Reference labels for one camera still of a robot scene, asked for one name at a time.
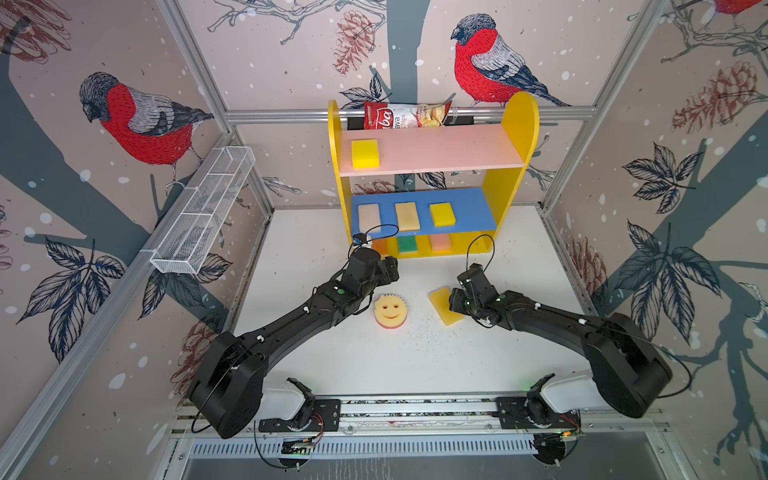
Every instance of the white table surface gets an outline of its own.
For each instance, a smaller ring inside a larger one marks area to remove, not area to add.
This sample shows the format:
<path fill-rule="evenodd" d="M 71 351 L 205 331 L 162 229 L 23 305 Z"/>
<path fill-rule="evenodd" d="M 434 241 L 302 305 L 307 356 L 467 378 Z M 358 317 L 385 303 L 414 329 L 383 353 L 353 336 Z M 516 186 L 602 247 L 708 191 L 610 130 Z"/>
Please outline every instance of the white table surface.
<path fill-rule="evenodd" d="M 278 210 L 270 225 L 235 335 L 258 329 L 306 301 L 346 261 L 340 210 Z M 471 255 L 470 263 L 490 254 Z M 296 377 L 317 395 L 518 391 L 549 373 L 589 368 L 582 356 L 527 333 L 485 329 L 474 320 L 447 327 L 427 297 L 458 287 L 465 257 L 399 261 L 400 280 L 376 289 L 402 297 L 406 322 L 383 329 L 373 308 L 351 316 L 286 356 L 267 378 Z M 534 207 L 513 207 L 486 275 L 501 293 L 582 312 Z"/>

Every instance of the bird illustration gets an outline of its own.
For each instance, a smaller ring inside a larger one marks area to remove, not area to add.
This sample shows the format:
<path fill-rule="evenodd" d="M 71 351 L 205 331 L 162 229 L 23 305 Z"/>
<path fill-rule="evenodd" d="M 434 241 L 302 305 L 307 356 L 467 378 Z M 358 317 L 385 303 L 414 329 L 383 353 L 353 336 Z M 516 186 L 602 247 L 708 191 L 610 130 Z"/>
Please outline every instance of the bird illustration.
<path fill-rule="evenodd" d="M 739 15 L 744 10 L 747 10 L 748 8 L 751 8 L 758 3 L 760 3 L 762 0 L 692 0 L 688 3 L 683 3 L 678 9 L 682 10 L 683 8 L 690 7 L 692 5 L 695 5 L 699 2 L 708 2 L 714 4 L 714 12 L 711 12 L 711 17 L 707 20 L 707 22 L 703 26 L 703 30 L 709 30 L 709 24 L 712 22 L 712 20 L 717 16 L 718 13 L 724 13 L 726 15 L 731 15 L 733 17 L 733 27 L 728 30 L 730 33 L 733 30 L 736 30 L 737 28 L 743 28 L 744 25 L 739 25 L 736 20 L 736 16 Z"/>
<path fill-rule="evenodd" d="M 549 94 L 525 65 L 525 59 L 504 43 L 490 15 L 467 15 L 451 35 L 456 40 L 456 81 L 477 105 L 481 101 L 506 104 L 512 95 L 527 91 L 560 107 L 568 104 Z"/>
<path fill-rule="evenodd" d="M 166 195 L 172 186 L 184 186 L 176 180 L 176 162 L 187 150 L 202 163 L 192 148 L 192 137 L 201 123 L 214 117 L 212 114 L 184 107 L 164 95 L 145 94 L 100 71 L 83 81 L 80 102 L 88 121 L 98 119 L 133 158 L 173 167 Z"/>

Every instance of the chips bag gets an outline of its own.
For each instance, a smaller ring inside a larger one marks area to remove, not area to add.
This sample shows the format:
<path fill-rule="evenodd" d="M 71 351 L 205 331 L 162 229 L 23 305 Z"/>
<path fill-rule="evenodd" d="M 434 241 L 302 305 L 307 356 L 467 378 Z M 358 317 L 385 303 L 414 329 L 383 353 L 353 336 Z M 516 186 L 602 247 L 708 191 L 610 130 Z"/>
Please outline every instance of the chips bag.
<path fill-rule="evenodd" d="M 447 104 L 385 104 L 367 101 L 363 127 L 366 130 L 382 128 L 440 127 L 451 102 Z"/>

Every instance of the pink shelf board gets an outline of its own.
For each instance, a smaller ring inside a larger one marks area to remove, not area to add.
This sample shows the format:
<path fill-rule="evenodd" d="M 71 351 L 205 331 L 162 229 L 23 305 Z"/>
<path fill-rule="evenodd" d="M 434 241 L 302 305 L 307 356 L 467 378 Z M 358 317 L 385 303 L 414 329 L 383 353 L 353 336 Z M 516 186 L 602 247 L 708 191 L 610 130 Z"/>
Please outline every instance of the pink shelf board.
<path fill-rule="evenodd" d="M 500 124 L 352 130 L 342 133 L 339 175 L 420 174 L 521 168 L 523 160 Z M 352 167 L 352 141 L 379 141 L 379 168 Z"/>

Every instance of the shelf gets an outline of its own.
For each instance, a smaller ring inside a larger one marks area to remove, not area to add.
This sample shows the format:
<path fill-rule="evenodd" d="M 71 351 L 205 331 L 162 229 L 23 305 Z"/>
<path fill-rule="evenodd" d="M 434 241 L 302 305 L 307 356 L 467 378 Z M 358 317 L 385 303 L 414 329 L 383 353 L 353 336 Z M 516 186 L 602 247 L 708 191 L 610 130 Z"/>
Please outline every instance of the shelf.
<path fill-rule="evenodd" d="M 400 232 L 397 234 L 397 237 L 496 230 L 496 222 L 491 209 L 488 207 L 488 203 L 485 201 L 482 189 L 454 188 L 451 190 L 424 190 L 397 194 L 354 195 L 352 197 L 352 233 L 360 233 L 357 218 L 357 207 L 359 205 L 378 204 L 381 223 L 397 225 L 395 204 L 403 202 L 416 203 L 421 230 Z M 453 214 L 456 217 L 456 225 L 451 227 L 435 227 L 432 223 L 432 215 L 429 213 L 429 205 L 445 202 L 451 204 Z M 370 236 L 372 238 L 386 237 L 393 231 L 393 227 L 382 227 L 380 232 L 371 233 Z"/>
<path fill-rule="evenodd" d="M 373 138 L 381 166 L 355 170 L 352 141 Z M 340 143 L 341 177 L 525 167 L 500 124 L 344 131 Z"/>

